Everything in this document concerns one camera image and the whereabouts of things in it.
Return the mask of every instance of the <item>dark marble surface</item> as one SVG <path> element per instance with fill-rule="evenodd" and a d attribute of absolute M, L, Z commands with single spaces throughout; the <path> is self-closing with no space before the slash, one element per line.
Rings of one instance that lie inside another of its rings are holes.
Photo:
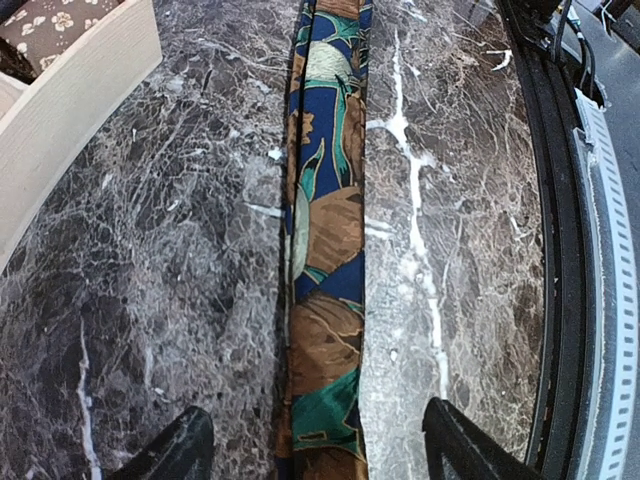
<path fill-rule="evenodd" d="M 165 60 L 0 277 L 2 478 L 94 478 L 189 404 L 260 479 L 281 394 L 284 101 L 298 5 L 156 2 Z M 540 343 L 529 132 L 494 9 L 379 0 L 362 416 L 371 478 L 426 476 L 447 396 L 522 455 Z"/>

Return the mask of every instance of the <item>floral fabric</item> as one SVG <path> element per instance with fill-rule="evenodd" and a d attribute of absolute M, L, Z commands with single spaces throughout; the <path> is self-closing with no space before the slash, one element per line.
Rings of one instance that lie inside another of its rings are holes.
<path fill-rule="evenodd" d="M 0 25 L 0 37 L 39 75 L 117 6 L 117 0 L 30 0 Z"/>
<path fill-rule="evenodd" d="M 363 149 L 371 0 L 307 0 L 289 93 L 289 377 L 278 480 L 365 480 Z"/>

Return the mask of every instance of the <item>patterned necktie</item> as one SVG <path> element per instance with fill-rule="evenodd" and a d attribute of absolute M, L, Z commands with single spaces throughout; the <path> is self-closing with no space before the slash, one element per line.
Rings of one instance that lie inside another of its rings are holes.
<path fill-rule="evenodd" d="M 371 0 L 307 0 L 289 93 L 279 480 L 365 480 L 363 151 Z"/>

